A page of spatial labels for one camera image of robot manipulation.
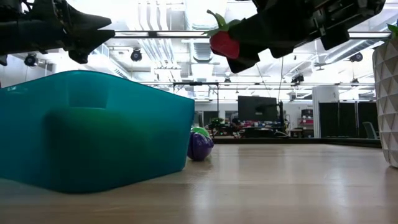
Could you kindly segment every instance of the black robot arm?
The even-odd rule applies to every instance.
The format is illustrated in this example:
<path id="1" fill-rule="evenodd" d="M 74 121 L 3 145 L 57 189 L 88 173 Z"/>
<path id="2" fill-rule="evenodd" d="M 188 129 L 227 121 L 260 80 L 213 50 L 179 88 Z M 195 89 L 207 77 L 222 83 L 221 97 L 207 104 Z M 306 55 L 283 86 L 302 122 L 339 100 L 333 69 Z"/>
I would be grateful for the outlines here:
<path id="1" fill-rule="evenodd" d="M 241 72 L 270 49 L 275 58 L 321 38 L 325 50 L 349 40 L 348 29 L 379 14 L 385 0 L 252 0 L 257 14 L 229 28 L 240 43 L 237 60 L 228 59 L 231 71 Z"/>
<path id="2" fill-rule="evenodd" d="M 22 0 L 0 0 L 0 64 L 7 55 L 63 48 L 78 63 L 114 37 L 114 30 L 99 30 L 110 19 L 84 14 L 66 0 L 35 0 L 22 12 Z"/>

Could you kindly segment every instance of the table surface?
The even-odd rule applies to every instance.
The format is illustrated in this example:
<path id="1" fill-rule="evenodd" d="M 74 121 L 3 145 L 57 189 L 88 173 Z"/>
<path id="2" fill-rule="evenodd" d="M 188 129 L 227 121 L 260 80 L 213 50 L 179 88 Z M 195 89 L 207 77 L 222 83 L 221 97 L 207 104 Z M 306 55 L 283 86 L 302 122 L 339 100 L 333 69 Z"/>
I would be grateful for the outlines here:
<path id="1" fill-rule="evenodd" d="M 272 127 L 243 127 L 242 129 L 270 130 Z"/>
<path id="2" fill-rule="evenodd" d="M 380 149 L 216 145 L 182 172 L 98 194 L 0 179 L 0 223 L 398 223 L 398 170 Z"/>

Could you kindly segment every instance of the teal plastic bin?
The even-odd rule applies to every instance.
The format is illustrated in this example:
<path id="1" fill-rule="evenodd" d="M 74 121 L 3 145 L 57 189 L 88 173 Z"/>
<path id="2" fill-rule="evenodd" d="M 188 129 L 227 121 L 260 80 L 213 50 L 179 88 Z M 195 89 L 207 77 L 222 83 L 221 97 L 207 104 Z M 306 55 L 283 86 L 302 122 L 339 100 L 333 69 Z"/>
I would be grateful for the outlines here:
<path id="1" fill-rule="evenodd" d="M 0 89 L 0 177 L 65 193 L 181 171 L 194 101 L 70 71 Z"/>

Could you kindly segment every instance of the white geometric vase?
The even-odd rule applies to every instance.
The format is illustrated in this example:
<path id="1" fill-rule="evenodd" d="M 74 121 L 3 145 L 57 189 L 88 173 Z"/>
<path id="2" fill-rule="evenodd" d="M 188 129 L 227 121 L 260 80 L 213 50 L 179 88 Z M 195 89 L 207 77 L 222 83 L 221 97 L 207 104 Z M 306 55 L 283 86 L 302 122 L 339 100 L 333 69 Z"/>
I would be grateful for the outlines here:
<path id="1" fill-rule="evenodd" d="M 398 39 L 373 53 L 379 135 L 384 158 L 398 167 Z"/>

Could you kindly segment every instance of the black wall panel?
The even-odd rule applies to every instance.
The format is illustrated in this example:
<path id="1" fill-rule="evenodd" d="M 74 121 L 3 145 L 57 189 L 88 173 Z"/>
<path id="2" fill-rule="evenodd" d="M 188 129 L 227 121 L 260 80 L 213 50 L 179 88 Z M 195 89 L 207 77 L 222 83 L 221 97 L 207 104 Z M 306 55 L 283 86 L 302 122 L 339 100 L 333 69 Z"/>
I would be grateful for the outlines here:
<path id="1" fill-rule="evenodd" d="M 338 103 L 319 103 L 321 138 L 338 136 Z"/>
<path id="2" fill-rule="evenodd" d="M 355 103 L 339 103 L 338 134 L 341 137 L 357 138 Z"/>
<path id="3" fill-rule="evenodd" d="M 376 102 L 359 102 L 358 103 L 358 126 L 359 126 L 359 137 L 367 138 L 365 127 L 363 122 L 370 122 L 373 125 L 375 131 L 379 131 L 379 125 L 377 124 L 377 107 Z"/>

